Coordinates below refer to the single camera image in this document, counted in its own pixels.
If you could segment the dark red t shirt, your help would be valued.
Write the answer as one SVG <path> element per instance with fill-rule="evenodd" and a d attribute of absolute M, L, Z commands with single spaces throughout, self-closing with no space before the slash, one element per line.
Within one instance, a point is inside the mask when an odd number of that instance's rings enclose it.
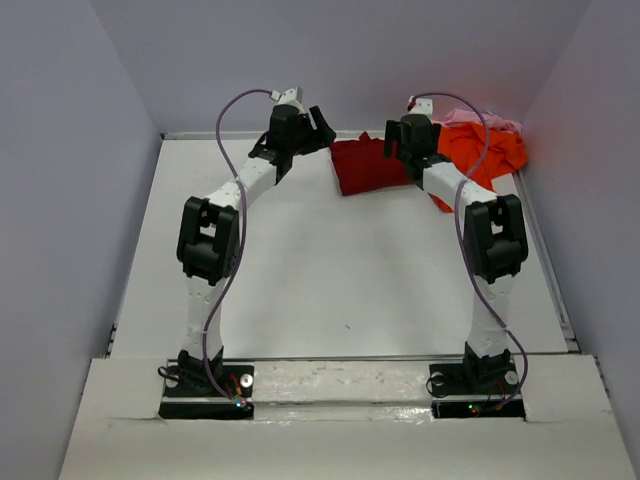
<path fill-rule="evenodd" d="M 368 132 L 355 139 L 335 141 L 329 152 L 342 196 L 412 183 L 398 159 L 384 156 L 384 140 Z"/>

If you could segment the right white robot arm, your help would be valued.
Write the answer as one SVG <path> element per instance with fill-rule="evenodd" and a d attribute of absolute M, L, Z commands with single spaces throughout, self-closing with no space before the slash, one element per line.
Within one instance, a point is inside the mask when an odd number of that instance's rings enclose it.
<path fill-rule="evenodd" d="M 436 147 L 437 128 L 422 113 L 386 122 L 384 156 L 398 159 L 424 192 L 454 210 L 456 236 L 475 298 L 466 350 L 478 358 L 460 368 L 462 384 L 482 392 L 497 378 L 487 359 L 508 355 L 507 314 L 515 276 L 528 257 L 519 198 L 499 196 L 468 179 Z"/>

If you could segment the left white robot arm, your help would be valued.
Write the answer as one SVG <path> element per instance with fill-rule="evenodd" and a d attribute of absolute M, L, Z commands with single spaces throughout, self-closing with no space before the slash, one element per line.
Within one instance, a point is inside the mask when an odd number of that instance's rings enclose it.
<path fill-rule="evenodd" d="M 298 155 L 329 147 L 336 138 L 321 110 L 302 112 L 292 104 L 273 107 L 268 130 L 259 138 L 238 175 L 204 198 L 190 197 L 183 208 L 177 259 L 187 278 L 187 334 L 182 350 L 199 361 L 186 381 L 209 395 L 221 370 L 209 361 L 221 354 L 221 298 L 242 258 L 241 221 L 262 194 L 275 187 Z"/>

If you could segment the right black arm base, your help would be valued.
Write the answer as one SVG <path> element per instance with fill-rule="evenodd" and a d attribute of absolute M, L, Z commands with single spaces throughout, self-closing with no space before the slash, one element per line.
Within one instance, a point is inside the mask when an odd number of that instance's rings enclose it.
<path fill-rule="evenodd" d="M 511 353 L 479 357 L 466 345 L 461 360 L 429 366 L 425 382 L 435 419 L 525 418 Z"/>

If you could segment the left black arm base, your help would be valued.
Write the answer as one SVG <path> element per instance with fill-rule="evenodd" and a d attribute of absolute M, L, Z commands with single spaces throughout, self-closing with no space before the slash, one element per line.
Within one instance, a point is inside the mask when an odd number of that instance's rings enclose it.
<path fill-rule="evenodd" d="M 210 361 L 210 381 L 201 360 L 182 350 L 157 368 L 163 380 L 158 414 L 165 420 L 251 420 L 254 418 L 255 366 L 227 362 L 217 355 Z"/>

